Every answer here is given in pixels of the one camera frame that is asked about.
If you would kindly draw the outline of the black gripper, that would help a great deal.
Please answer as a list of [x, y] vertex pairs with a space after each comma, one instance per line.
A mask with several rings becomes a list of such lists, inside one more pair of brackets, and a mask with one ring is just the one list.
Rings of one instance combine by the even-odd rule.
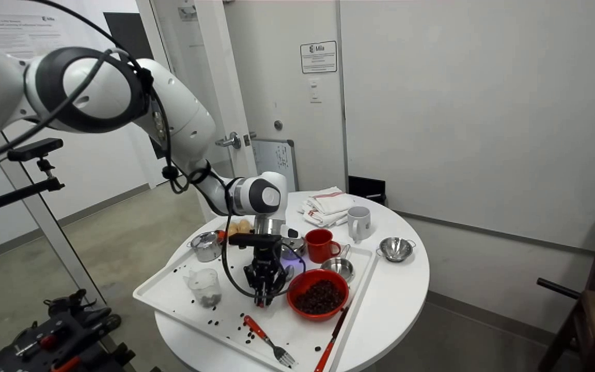
[[286, 272], [280, 264], [280, 237], [272, 234], [238, 234], [230, 238], [232, 246], [249, 249], [252, 263], [244, 269], [248, 285], [253, 289], [253, 304], [265, 308], [282, 289]]

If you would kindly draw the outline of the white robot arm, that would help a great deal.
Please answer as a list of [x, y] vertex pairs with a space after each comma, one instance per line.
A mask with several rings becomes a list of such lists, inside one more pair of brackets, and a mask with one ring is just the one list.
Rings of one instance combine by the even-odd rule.
[[150, 58], [67, 46], [22, 62], [0, 49], [0, 133], [18, 120], [31, 125], [20, 140], [44, 129], [102, 135], [133, 125], [158, 147], [165, 175], [184, 176], [213, 214], [284, 216], [280, 175], [224, 178], [209, 165], [213, 117], [177, 77]]

